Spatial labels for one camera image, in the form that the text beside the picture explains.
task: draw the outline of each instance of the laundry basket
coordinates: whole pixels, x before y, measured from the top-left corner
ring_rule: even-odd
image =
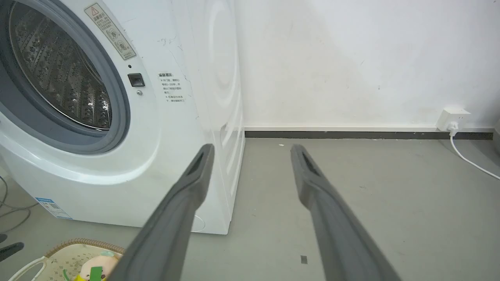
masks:
[[[21,268],[9,281],[18,280],[23,274],[38,264],[43,264],[42,268],[32,280],[65,281],[63,270],[66,270],[67,276],[72,280],[80,274],[80,269],[86,261],[99,256],[105,251],[110,251],[121,257],[124,253],[124,248],[91,239],[77,238],[69,240]]]

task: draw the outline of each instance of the concrete floor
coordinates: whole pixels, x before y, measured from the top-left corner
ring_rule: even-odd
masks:
[[[229,234],[193,233],[183,280],[324,280],[312,221],[292,176],[294,143],[308,149],[403,280],[500,277],[500,181],[458,158],[448,140],[251,138]],[[456,145],[465,157],[500,175],[500,156],[491,142]],[[32,202],[11,180],[9,186],[9,203]],[[21,216],[0,218],[0,228]],[[0,244],[25,243],[0,262],[0,279],[61,241],[82,237],[126,247],[138,231],[56,219],[37,206]],[[301,264],[301,256],[308,264]]]

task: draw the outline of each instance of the washing machine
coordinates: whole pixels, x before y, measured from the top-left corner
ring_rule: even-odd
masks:
[[[206,143],[227,234],[245,144],[233,0],[0,0],[0,154],[57,218],[142,227]]]

